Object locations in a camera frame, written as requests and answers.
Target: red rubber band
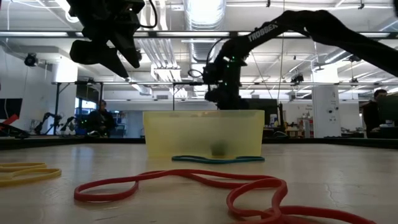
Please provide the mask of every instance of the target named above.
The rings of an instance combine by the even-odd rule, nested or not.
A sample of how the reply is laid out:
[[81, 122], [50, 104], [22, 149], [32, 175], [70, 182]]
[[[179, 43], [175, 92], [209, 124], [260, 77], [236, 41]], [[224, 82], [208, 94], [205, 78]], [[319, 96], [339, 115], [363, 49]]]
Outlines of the red rubber band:
[[[249, 183], [231, 183], [221, 182], [206, 179], [200, 175], [209, 175], [215, 177], [223, 177], [226, 179], [236, 180], [253, 180]], [[205, 185], [217, 188], [233, 189], [227, 196], [226, 203], [229, 208], [230, 214], [239, 220], [243, 220], [244, 217], [260, 217], [260, 220], [242, 221], [237, 223], [244, 224], [310, 224], [308, 220], [303, 218], [293, 217], [291, 215], [305, 215], [311, 217], [320, 218], [331, 218], [335, 220], [341, 220], [347, 223], [355, 224], [376, 224], [370, 220], [353, 215], [347, 212], [339, 210], [325, 209], [325, 208], [313, 208], [304, 206], [280, 206], [281, 201], [287, 195], [287, 184], [284, 180], [270, 177], [266, 175], [238, 175], [238, 174], [225, 174], [220, 172], [206, 171], [206, 170], [191, 170], [191, 169], [180, 169], [180, 170], [162, 170], [152, 171], [139, 174], [134, 177], [121, 177], [106, 180], [99, 180], [83, 184], [75, 189], [74, 198], [81, 202], [112, 202], [122, 200], [132, 196], [138, 190], [139, 181], [155, 179], [164, 177], [167, 175], [177, 175], [186, 177], [188, 179], [195, 180]], [[90, 195], [81, 193], [83, 190], [87, 190], [93, 187], [98, 187], [107, 184], [119, 184], [126, 182], [135, 182], [135, 184], [127, 191], [116, 194], [106, 195]], [[243, 210], [234, 207], [234, 201], [242, 194], [258, 188], [275, 188], [276, 192], [272, 197], [271, 207], [268, 210]]]

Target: white column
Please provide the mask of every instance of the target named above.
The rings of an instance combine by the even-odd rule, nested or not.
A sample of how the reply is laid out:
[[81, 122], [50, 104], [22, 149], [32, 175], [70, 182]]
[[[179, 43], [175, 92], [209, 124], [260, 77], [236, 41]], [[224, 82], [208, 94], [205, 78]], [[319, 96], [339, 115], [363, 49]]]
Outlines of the white column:
[[[75, 62], [69, 58], [62, 58], [56, 64], [53, 64], [53, 82], [75, 82], [78, 76], [78, 67]], [[55, 85], [53, 91], [53, 106], [50, 110], [51, 113], [55, 112]], [[75, 98], [76, 98], [76, 85], [69, 85], [66, 87], [59, 96], [58, 114], [63, 116], [62, 122], [65, 122], [69, 117], [75, 115]]]
[[339, 112], [338, 72], [334, 65], [313, 71], [313, 82], [330, 82], [331, 85], [315, 86], [312, 90], [315, 138], [341, 136]]

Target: monitor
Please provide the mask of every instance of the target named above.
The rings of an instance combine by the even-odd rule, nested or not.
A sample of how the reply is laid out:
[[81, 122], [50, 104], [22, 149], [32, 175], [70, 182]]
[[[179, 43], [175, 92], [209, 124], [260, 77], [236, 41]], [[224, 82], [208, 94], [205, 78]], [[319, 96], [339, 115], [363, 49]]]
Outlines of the monitor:
[[398, 95], [382, 97], [377, 104], [381, 120], [398, 121]]
[[8, 119], [14, 114], [20, 117], [21, 108], [22, 98], [0, 99], [0, 119]]
[[249, 103], [249, 110], [264, 111], [264, 125], [269, 125], [271, 115], [278, 115], [278, 103], [273, 99], [245, 99]]

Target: object inside bin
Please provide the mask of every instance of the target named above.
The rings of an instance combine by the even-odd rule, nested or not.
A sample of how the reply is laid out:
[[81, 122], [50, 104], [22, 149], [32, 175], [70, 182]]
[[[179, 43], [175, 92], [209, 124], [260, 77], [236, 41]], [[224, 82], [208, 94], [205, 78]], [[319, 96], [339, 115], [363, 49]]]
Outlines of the object inside bin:
[[227, 144], [225, 142], [218, 142], [212, 145], [210, 149], [211, 149], [211, 155], [213, 157], [219, 157], [219, 158], [225, 157]]

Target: yellow rubber band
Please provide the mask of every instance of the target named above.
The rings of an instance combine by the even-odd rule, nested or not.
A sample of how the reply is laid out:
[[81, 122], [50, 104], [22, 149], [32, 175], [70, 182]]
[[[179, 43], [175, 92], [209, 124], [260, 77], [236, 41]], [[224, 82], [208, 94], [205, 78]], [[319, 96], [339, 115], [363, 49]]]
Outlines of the yellow rubber band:
[[20, 170], [39, 168], [47, 168], [47, 165], [43, 162], [0, 164], [0, 172], [15, 172]]
[[[25, 175], [25, 174], [32, 174], [32, 173], [44, 173], [44, 175], [40, 175], [37, 177], [29, 177], [25, 179], [13, 179], [14, 177]], [[19, 184], [29, 184], [40, 180], [48, 180], [55, 177], [59, 177], [61, 175], [60, 169], [25, 169], [19, 170], [7, 175], [4, 175], [0, 178], [0, 187], [7, 187], [12, 185], [19, 185]]]

